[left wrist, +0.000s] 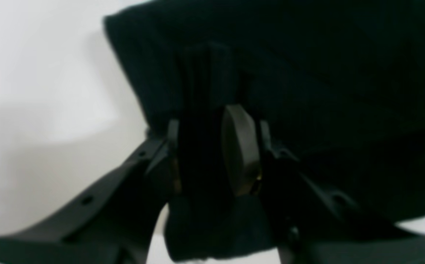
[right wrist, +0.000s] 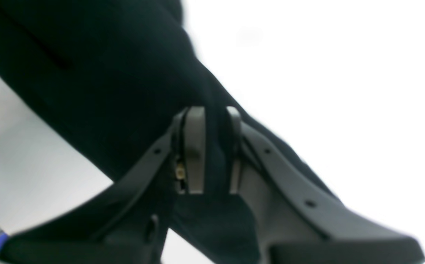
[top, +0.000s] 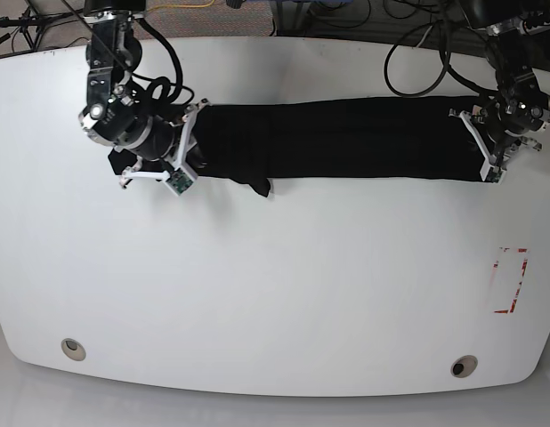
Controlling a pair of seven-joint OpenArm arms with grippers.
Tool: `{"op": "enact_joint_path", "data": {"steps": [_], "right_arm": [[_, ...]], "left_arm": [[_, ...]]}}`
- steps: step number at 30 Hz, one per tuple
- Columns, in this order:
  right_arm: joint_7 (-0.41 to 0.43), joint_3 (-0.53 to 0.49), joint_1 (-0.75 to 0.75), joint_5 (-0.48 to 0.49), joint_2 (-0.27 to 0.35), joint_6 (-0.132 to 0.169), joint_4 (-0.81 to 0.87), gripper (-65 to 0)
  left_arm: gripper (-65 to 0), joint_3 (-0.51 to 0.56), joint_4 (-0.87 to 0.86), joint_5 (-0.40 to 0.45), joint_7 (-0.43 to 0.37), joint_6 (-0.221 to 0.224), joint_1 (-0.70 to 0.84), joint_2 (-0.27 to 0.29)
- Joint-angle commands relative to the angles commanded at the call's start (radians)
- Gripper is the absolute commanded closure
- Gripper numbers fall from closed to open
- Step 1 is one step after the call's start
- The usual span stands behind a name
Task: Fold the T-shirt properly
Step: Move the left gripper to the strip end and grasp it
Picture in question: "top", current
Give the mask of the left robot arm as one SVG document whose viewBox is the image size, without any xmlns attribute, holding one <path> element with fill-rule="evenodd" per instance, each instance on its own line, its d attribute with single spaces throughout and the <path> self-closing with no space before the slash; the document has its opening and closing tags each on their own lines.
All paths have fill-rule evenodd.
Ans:
<svg viewBox="0 0 550 427">
<path fill-rule="evenodd" d="M 550 125 L 550 94 L 539 84 L 523 38 L 550 26 L 550 1 L 462 1 L 459 7 L 463 21 L 453 21 L 448 6 L 438 2 L 437 20 L 420 27 L 439 30 L 441 71 L 429 87 L 405 93 L 390 79 L 392 56 L 414 29 L 386 54 L 384 82 L 402 99 L 404 130 L 384 145 L 372 176 L 499 184 L 523 152 L 542 149 L 533 135 Z M 495 88 L 452 67 L 453 39 L 461 28 L 484 43 Z"/>
</svg>

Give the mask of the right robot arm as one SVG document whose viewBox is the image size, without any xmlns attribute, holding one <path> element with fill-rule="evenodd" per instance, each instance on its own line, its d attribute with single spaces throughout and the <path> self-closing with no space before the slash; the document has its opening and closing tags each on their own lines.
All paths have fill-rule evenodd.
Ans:
<svg viewBox="0 0 550 427">
<path fill-rule="evenodd" d="M 198 178 L 206 161 L 193 128 L 206 99 L 178 101 L 183 83 L 182 65 L 172 45 L 145 19 L 143 1 L 87 1 L 82 23 L 91 33 L 86 47 L 89 66 L 86 105 L 79 115 L 83 132 L 111 149 L 108 160 L 122 188 L 147 179 L 163 183 L 180 196 Z M 142 46 L 133 33 L 139 25 L 169 54 L 174 78 L 148 78 L 135 70 Z"/>
</svg>

